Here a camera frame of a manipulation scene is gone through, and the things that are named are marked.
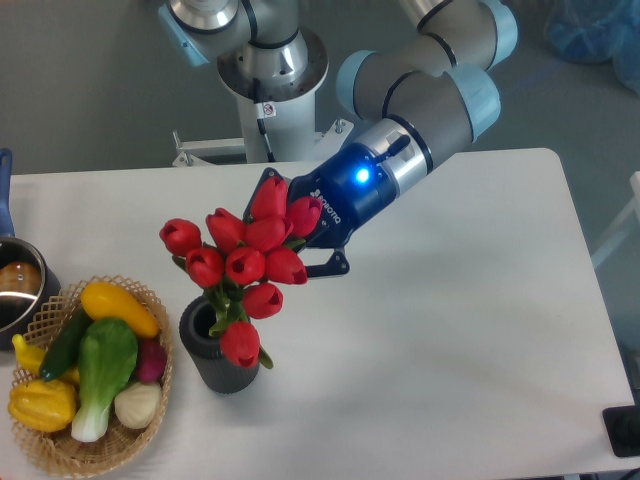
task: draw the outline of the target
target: tulip bouquet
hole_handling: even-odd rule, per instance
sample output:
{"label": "tulip bouquet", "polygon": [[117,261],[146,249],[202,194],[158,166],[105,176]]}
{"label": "tulip bouquet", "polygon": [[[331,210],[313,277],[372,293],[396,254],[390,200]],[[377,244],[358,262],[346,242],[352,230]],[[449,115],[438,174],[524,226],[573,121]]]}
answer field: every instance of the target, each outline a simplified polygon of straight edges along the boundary
{"label": "tulip bouquet", "polygon": [[160,238],[174,263],[198,286],[216,312],[209,335],[233,364],[250,368],[273,362],[260,344],[250,319],[271,317],[282,308],[275,283],[301,285],[307,271],[297,254],[304,238],[316,228],[322,203],[302,197],[287,204],[288,187],[278,177],[262,183],[243,219],[218,208],[205,223],[215,245],[202,241],[200,228],[174,218]]}

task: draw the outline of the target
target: cucumber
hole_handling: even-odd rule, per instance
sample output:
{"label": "cucumber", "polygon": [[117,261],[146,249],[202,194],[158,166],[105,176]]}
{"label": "cucumber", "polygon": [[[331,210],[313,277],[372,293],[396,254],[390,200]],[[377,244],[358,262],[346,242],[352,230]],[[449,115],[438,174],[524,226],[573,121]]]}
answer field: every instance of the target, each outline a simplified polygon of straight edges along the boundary
{"label": "cucumber", "polygon": [[67,323],[62,326],[60,333],[53,340],[40,364],[38,374],[45,382],[61,377],[69,367],[78,361],[80,340],[93,323],[91,317],[78,308]]}

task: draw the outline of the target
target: gray floor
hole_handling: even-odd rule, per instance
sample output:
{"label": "gray floor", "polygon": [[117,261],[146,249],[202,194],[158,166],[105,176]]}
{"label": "gray floor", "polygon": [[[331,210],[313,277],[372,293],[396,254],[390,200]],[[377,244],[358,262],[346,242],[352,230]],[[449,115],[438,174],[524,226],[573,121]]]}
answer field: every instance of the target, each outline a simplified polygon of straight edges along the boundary
{"label": "gray floor", "polygon": [[[640,97],[616,80],[610,64],[571,65],[554,55],[543,38],[549,0],[504,3],[516,14],[520,41],[490,72],[502,115],[472,149],[556,151],[592,248],[631,198],[629,177],[640,170]],[[167,167],[174,129],[183,140],[240,136],[234,100],[215,69],[188,68],[164,36],[161,4],[0,2],[0,146],[14,151],[15,173]],[[301,6],[303,23],[323,39],[331,62],[318,93],[318,129],[337,116],[355,121],[334,95],[342,61],[360,49],[392,50],[415,33],[395,1]],[[640,233],[597,274],[621,351],[640,350]]]}

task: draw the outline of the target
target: wicker basket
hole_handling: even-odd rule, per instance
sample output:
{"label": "wicker basket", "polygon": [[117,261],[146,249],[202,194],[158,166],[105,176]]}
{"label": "wicker basket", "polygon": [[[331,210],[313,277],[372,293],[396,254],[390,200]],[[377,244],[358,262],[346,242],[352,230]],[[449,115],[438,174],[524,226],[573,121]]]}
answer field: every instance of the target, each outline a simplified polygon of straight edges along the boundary
{"label": "wicker basket", "polygon": [[[93,277],[62,290],[51,297],[38,312],[28,332],[24,335],[30,345],[47,348],[58,335],[64,323],[80,305],[80,293],[89,283],[106,281],[124,287],[140,301],[158,320],[160,343],[167,352],[167,367],[160,380],[162,400],[155,417],[148,427],[131,430],[123,426],[115,414],[111,414],[107,433],[97,442],[81,443],[71,437],[71,426],[55,433],[43,433],[13,422],[12,431],[16,443],[26,453],[29,461],[50,475],[70,478],[88,478],[118,468],[136,457],[156,434],[164,417],[173,366],[171,329],[165,308],[155,294],[128,278]],[[35,378],[21,367],[13,372],[13,386]]]}

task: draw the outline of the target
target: blue light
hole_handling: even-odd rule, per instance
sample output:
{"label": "blue light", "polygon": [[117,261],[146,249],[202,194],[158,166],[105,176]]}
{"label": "blue light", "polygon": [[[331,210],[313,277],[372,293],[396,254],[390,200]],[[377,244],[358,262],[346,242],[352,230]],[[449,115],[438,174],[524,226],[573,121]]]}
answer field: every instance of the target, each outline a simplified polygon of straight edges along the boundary
{"label": "blue light", "polygon": [[369,181],[370,176],[371,173],[369,172],[368,168],[361,168],[356,172],[356,181],[360,184],[366,183],[367,181]]}

